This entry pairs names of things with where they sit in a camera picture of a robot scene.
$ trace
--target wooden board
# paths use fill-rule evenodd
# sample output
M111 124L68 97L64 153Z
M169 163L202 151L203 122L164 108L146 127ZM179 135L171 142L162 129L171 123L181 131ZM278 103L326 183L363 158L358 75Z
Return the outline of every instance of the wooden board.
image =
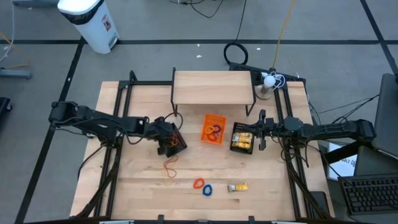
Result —
M251 105L250 72L183 72L174 76L174 99L181 104Z
M102 84L97 110L112 113L117 86L117 82ZM288 86L294 115L304 123L312 123L303 84L292 82ZM149 116L153 120L171 113L170 88L171 86L134 86L129 116ZM174 179L162 172L163 162L167 158L157 155L156 142L142 140L131 146L125 141L112 218L155 220L159 214L163 214L166 220L247 220L250 215L254 215L256 220L294 220L286 165L280 158L280 146L267 138L265 151L259 151L259 141L255 141L253 155L229 150L233 123L255 123L261 109L267 111L268 118L273 117L277 121L273 98L258 100L250 117L245 117L244 107L239 105L179 106L178 111L184 117L180 132L188 148L178 154L178 161L172 165L177 171ZM227 117L222 146L200 141L206 113ZM175 121L177 125L180 123L180 119L173 116L168 121ZM89 140L85 157L98 145L97 140ZM98 188L103 158L104 151L82 169L71 215L80 212ZM322 161L319 153L311 147L308 148L308 160L310 168L305 167L308 189L326 193L331 215L334 216ZM199 177L213 186L211 197L202 195L201 189L193 189L193 182ZM247 192L228 193L228 184L242 182L248 183ZM301 214L305 216L299 188L297 192ZM106 192L101 214L104 214L107 199Z

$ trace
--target orange box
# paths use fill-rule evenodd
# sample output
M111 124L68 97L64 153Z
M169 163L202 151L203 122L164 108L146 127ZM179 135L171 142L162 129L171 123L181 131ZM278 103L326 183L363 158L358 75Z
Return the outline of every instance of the orange box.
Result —
M212 144L222 145L224 139L224 131L226 125L226 117L206 114L205 122L201 130L200 140Z

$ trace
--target white paper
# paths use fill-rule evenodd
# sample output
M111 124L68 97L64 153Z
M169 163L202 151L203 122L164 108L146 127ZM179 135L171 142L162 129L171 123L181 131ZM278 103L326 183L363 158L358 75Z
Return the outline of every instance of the white paper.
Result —
M341 148L342 146L329 143L329 149L328 152L334 151L336 149ZM330 164L334 170L336 170L337 173L340 174L342 177L350 177L354 176L354 170L355 170L355 165L356 165L356 158L358 155L353 155L350 157L347 157L345 159L342 159L338 162ZM328 178L337 180L337 174L329 167L328 168Z

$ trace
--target computer keyboard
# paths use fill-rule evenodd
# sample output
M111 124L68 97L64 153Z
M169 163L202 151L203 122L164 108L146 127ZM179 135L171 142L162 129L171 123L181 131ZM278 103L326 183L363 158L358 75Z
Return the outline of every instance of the computer keyboard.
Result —
M338 178L351 215L398 213L398 174Z

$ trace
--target small yellow package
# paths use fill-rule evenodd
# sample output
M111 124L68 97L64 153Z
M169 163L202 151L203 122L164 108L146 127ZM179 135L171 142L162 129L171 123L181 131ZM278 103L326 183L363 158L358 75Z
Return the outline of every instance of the small yellow package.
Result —
M250 144L245 142L232 142L232 146L240 147L241 149L250 149Z
M248 190L248 184L243 183L243 184L230 184L228 185L228 192L234 192L234 191L245 191Z
M232 142L245 142L250 143L253 138L251 133L234 133L232 136Z

